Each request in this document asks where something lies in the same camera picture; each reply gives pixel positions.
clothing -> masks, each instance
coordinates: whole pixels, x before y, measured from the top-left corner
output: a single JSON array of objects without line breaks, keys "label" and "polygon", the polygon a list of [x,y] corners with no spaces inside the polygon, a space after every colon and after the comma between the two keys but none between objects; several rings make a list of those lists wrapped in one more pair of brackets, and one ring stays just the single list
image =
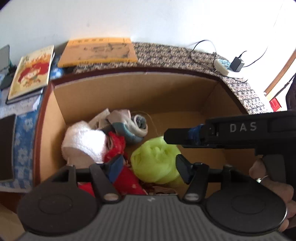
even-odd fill
[{"label": "clothing", "polygon": [[177,145],[167,144],[163,137],[152,138],[132,153],[133,172],[143,182],[169,184],[180,176],[176,168],[178,154]]},{"label": "clothing", "polygon": [[77,169],[88,168],[93,163],[103,163],[107,137],[100,130],[92,130],[88,123],[80,121],[69,127],[62,143],[62,155],[68,165]]},{"label": "clothing", "polygon": [[104,111],[102,111],[101,113],[99,113],[98,115],[96,115],[90,122],[89,122],[89,126],[93,129],[93,130],[101,130],[103,128],[105,128],[106,126],[110,125],[110,123],[106,120],[106,117],[110,114],[109,109],[105,109]]},{"label": "clothing", "polygon": [[142,126],[144,129],[138,127],[137,120],[139,122],[140,118],[132,119],[129,110],[114,110],[106,119],[112,124],[116,133],[120,136],[124,136],[127,144],[136,144],[143,140],[144,136],[148,133],[148,126],[146,120],[141,119]]},{"label": "clothing", "polygon": [[106,118],[111,124],[118,122],[123,123],[131,133],[138,137],[144,137],[148,133],[148,126],[146,125],[145,129],[140,129],[131,119],[129,110],[114,110]]},{"label": "clothing", "polygon": [[88,192],[89,194],[91,194],[93,197],[95,197],[94,195],[94,190],[91,186],[91,183],[84,183],[84,184],[78,184],[78,187],[83,190]]},{"label": "clothing", "polygon": [[109,132],[110,147],[108,153],[104,157],[104,162],[110,161],[113,157],[118,154],[124,154],[124,148],[126,147],[126,142],[124,137],[118,136],[113,132]]},{"label": "clothing", "polygon": [[143,116],[134,115],[131,117],[131,119],[140,129],[146,129],[147,123],[146,119]]},{"label": "clothing", "polygon": [[126,166],[123,167],[113,186],[121,195],[147,195],[139,184],[139,179],[135,174]]}]

red cloth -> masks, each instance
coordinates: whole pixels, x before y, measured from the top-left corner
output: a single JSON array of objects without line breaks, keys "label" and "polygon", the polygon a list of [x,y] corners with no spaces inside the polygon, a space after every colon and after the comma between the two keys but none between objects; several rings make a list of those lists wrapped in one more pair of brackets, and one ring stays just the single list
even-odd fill
[{"label": "red cloth", "polygon": [[139,179],[136,175],[126,166],[123,167],[118,178],[113,183],[113,186],[121,195],[134,194],[146,195],[146,192],[139,184]]},{"label": "red cloth", "polygon": [[[109,152],[105,155],[104,162],[110,161],[117,154],[124,155],[124,148],[126,147],[124,137],[118,136],[113,132],[109,132],[108,134],[113,143],[113,148],[109,150]],[[113,186],[121,195],[147,195],[147,193],[140,186],[139,179],[127,166],[123,166],[123,169],[113,183]],[[94,196],[94,191],[92,189],[91,183],[79,185],[79,188]]]},{"label": "red cloth", "polygon": [[123,155],[124,148],[126,147],[126,141],[124,137],[118,136],[113,132],[109,132],[108,135],[112,141],[113,148],[105,155],[104,162],[110,161],[117,154]]},{"label": "red cloth", "polygon": [[78,185],[78,187],[81,190],[84,190],[84,191],[88,192],[89,194],[91,194],[94,197],[94,191],[92,189],[91,183],[86,183],[86,184]]}]

wooden door frame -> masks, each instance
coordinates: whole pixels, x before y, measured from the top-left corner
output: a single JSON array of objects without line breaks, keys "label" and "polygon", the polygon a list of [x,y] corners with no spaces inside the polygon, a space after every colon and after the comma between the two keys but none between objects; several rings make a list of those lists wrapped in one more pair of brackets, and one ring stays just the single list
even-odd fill
[{"label": "wooden door frame", "polygon": [[272,89],[276,86],[276,84],[281,80],[281,78],[284,76],[284,74],[287,72],[287,70],[290,68],[294,60],[296,59],[296,49],[294,50],[291,57],[288,59],[282,70],[278,73],[278,75],[275,77],[275,79],[270,83],[270,85],[266,88],[265,96],[267,96]]}]

finger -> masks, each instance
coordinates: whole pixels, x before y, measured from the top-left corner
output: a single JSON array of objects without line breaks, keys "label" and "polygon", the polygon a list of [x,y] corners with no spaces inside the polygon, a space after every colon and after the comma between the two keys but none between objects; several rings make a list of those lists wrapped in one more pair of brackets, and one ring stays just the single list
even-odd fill
[{"label": "finger", "polygon": [[267,175],[267,171],[263,161],[257,160],[249,170],[249,175],[253,179],[263,178]]},{"label": "finger", "polygon": [[287,227],[289,226],[289,220],[285,219],[281,225],[281,227],[279,228],[279,232],[283,232],[287,229]]},{"label": "finger", "polygon": [[294,200],[289,201],[287,204],[287,218],[291,218],[296,214],[296,202]]},{"label": "finger", "polygon": [[267,187],[269,190],[276,193],[283,201],[287,204],[289,201],[292,200],[293,194],[294,194],[294,188],[285,183],[279,183],[274,182],[270,180],[269,177],[264,178],[261,183],[265,187]]},{"label": "finger", "polygon": [[296,217],[290,218],[288,229],[294,228],[295,226],[296,226]]}]

blue tape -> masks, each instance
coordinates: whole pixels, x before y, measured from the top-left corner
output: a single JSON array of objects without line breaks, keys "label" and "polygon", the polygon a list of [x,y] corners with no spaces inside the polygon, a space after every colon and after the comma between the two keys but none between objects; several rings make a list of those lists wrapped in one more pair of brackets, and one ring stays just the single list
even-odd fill
[{"label": "blue tape", "polygon": [[193,127],[188,132],[188,138],[193,140],[196,145],[200,145],[200,129],[203,124]]}]

